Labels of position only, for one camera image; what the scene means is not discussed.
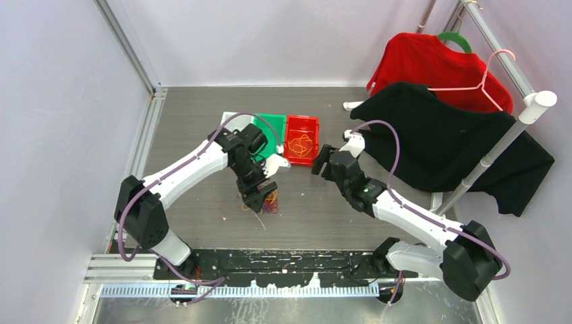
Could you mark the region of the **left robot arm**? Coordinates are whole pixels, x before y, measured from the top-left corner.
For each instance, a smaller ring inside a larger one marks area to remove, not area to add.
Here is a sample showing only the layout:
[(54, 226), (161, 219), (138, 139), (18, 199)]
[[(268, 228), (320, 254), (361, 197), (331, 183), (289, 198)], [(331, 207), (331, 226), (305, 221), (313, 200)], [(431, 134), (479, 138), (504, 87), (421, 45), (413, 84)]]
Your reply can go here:
[(220, 127), (194, 151), (162, 171), (142, 180), (128, 176), (120, 185), (116, 204), (118, 231), (127, 232), (139, 248), (157, 253), (178, 277), (193, 276), (196, 256), (169, 227), (167, 209), (208, 176), (229, 168), (237, 178), (243, 204), (261, 212), (267, 197), (277, 189), (270, 177), (290, 166), (280, 153), (257, 160), (256, 152), (266, 143), (262, 130), (253, 124), (235, 131)]

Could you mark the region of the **green plastic bin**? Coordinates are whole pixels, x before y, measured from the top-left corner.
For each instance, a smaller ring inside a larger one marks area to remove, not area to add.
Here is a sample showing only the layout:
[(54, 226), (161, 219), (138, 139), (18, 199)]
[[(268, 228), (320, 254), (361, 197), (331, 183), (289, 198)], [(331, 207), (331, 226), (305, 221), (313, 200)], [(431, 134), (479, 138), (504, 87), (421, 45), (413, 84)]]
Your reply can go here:
[(287, 125), (287, 116), (286, 115), (279, 115), (279, 114), (266, 114), (266, 113), (259, 113), (260, 117), (266, 120), (272, 128), (276, 131), (279, 135), (279, 141), (277, 141), (276, 136), (274, 135), (271, 128), (261, 121), (258, 118), (255, 118), (253, 124), (260, 128), (263, 134), (266, 136), (268, 140), (268, 144), (258, 152), (257, 160), (260, 158), (268, 158), (270, 155), (277, 153), (277, 145), (283, 145), (284, 138), (285, 138), (285, 130)]

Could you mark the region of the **white plastic bin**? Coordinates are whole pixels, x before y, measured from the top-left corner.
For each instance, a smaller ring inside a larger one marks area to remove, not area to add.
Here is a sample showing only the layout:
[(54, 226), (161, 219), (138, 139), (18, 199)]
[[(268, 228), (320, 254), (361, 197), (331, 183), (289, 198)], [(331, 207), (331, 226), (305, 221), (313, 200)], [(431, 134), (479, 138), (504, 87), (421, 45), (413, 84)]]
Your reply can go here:
[[(221, 117), (221, 124), (225, 123), (233, 115), (237, 114), (234, 111), (224, 111)], [(255, 118), (251, 115), (240, 115), (234, 117), (231, 121), (225, 124), (224, 128), (234, 132), (236, 130), (242, 131), (248, 124), (254, 123)]]

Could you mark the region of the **red plastic bin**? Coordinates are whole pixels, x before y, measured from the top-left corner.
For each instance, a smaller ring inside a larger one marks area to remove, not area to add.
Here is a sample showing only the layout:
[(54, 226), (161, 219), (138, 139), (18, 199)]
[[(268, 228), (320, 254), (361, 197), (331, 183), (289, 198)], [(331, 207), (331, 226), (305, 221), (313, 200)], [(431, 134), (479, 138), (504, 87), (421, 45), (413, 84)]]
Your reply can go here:
[(312, 166), (319, 149), (319, 119), (307, 115), (288, 115), (284, 156), (292, 165)]

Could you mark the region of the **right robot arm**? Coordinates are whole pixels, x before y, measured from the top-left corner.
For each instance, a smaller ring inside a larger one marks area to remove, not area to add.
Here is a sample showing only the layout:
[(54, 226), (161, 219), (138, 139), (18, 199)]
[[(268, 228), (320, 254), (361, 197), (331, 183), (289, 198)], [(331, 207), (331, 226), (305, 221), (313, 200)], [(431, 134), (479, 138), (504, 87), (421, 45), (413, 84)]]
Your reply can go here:
[(486, 228), (440, 217), (408, 201), (384, 182), (368, 177), (349, 151), (324, 145), (312, 174), (334, 182), (356, 211), (396, 225), (422, 242), (416, 246), (386, 239), (374, 251), (374, 267), (383, 277), (411, 271), (442, 280), (458, 297), (473, 302), (502, 269)]

